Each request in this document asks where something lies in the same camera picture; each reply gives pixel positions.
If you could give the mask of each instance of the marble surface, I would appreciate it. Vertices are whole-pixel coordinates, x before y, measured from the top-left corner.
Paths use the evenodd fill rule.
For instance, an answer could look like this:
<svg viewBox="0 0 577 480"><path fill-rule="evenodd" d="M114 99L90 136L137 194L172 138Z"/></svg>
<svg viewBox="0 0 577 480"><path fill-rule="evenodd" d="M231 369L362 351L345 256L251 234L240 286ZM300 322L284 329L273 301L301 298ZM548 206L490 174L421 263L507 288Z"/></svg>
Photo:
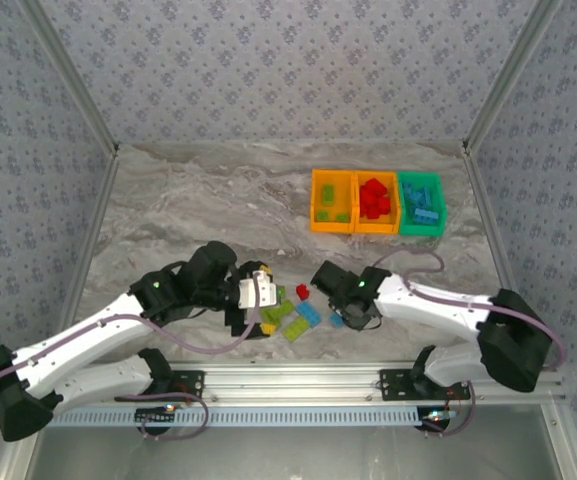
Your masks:
<svg viewBox="0 0 577 480"><path fill-rule="evenodd" d="M187 259L209 240L221 240L239 261L258 259L273 268L275 282L309 283L325 260L359 273L392 246L436 246L446 271L420 275L422 283L465 293L496 292L499 281L484 227L457 143L261 144L122 146L119 169L94 252L77 318L96 312L144 273ZM309 230L311 169L420 170L441 175L448 222L441 239L315 234ZM432 259L400 254L385 262L395 272ZM311 302L327 316L325 297ZM232 341L222 314L207 313L168 327L186 341L219 346ZM412 360L429 344L458 339L406 319L385 320L374 331L335 330L327 321L293 344L283 337L244 342L206 357L154 335L126 345L109 360L144 346L170 360Z"/></svg>

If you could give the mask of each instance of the patterned wallpaper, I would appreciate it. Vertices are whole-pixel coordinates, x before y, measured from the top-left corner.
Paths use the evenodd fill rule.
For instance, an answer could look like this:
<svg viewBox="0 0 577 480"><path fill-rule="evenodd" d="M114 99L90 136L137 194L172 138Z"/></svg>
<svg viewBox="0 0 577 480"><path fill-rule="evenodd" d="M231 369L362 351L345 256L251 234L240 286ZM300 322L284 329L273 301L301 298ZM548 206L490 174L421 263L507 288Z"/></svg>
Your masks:
<svg viewBox="0 0 577 480"><path fill-rule="evenodd" d="M86 128L17 4L0 0L0 343L55 329L105 167Z"/></svg>
<svg viewBox="0 0 577 480"><path fill-rule="evenodd" d="M464 138L534 0L42 0L119 142Z"/></svg>
<svg viewBox="0 0 577 480"><path fill-rule="evenodd" d="M566 0L477 153L521 290L570 348L577 416L577 0Z"/></svg>

